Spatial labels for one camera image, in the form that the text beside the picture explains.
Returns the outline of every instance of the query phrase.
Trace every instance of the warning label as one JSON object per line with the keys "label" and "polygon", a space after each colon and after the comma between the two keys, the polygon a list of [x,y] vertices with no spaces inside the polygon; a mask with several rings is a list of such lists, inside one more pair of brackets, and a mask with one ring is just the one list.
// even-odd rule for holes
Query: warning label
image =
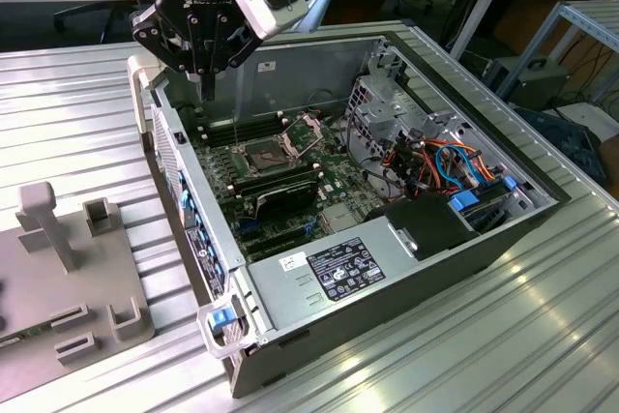
{"label": "warning label", "polygon": [[308,256],[307,260],[333,301],[385,279],[376,260],[358,237]]}

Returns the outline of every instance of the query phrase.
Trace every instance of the aluminum table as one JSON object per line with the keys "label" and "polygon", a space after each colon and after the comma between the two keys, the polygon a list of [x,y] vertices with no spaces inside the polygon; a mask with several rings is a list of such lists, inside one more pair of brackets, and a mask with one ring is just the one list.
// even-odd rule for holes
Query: aluminum table
{"label": "aluminum table", "polygon": [[[529,64],[533,54],[540,48],[545,38],[552,32],[559,20],[567,19],[571,24],[568,33],[561,39],[559,44],[550,52],[549,57],[557,60],[565,47],[574,39],[578,31],[586,33],[600,43],[606,45],[614,52],[619,52],[619,2],[614,0],[583,1],[583,2],[559,2],[554,6],[548,17],[531,42],[524,49],[516,66],[505,77],[496,95],[500,98],[510,92],[516,83],[520,73]],[[600,88],[593,94],[592,103],[597,101],[619,79],[617,69]]]}
{"label": "aluminum table", "polygon": [[[0,410],[617,411],[619,204],[420,30],[385,22],[315,34],[385,30],[423,55],[571,204],[484,272],[233,399],[194,323],[196,302],[134,128],[125,61],[140,48],[0,55],[0,227],[15,225],[16,186],[38,179],[53,183],[59,213],[101,195],[118,202],[157,327],[150,341]],[[421,80],[409,84],[429,95]]]}

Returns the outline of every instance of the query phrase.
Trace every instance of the blue plastic tab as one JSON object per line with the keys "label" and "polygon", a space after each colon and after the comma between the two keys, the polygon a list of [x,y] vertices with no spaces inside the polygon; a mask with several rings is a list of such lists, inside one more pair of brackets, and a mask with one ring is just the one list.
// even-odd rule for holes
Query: blue plastic tab
{"label": "blue plastic tab", "polygon": [[512,176],[505,176],[503,178],[503,184],[505,184],[505,187],[510,191],[513,191],[518,185],[516,179],[514,179]]}
{"label": "blue plastic tab", "polygon": [[479,203],[480,199],[475,196],[471,191],[462,191],[452,195],[450,203],[459,212],[471,205]]}
{"label": "blue plastic tab", "polygon": [[218,331],[223,326],[236,321],[236,311],[232,307],[226,307],[225,309],[215,310],[207,316],[211,329]]}
{"label": "blue plastic tab", "polygon": [[190,201],[190,192],[187,190],[184,190],[181,193],[181,208],[187,208],[189,201]]}

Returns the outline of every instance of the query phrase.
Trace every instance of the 3d printed holder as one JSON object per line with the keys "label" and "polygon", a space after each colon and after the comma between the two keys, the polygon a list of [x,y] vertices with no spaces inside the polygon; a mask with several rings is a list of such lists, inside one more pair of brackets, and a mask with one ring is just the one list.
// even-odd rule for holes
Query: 3d printed holder
{"label": "3d printed holder", "polygon": [[155,333],[118,206],[56,218],[48,182],[18,196],[21,228],[0,231],[0,402]]}

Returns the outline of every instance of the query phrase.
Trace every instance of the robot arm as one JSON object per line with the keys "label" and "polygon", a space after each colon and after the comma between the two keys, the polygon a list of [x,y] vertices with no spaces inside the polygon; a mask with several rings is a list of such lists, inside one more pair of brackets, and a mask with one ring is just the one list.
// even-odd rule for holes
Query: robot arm
{"label": "robot arm", "polygon": [[202,100],[210,101],[215,74],[240,66],[263,41],[297,23],[307,1],[154,0],[133,18],[133,37],[198,82]]}

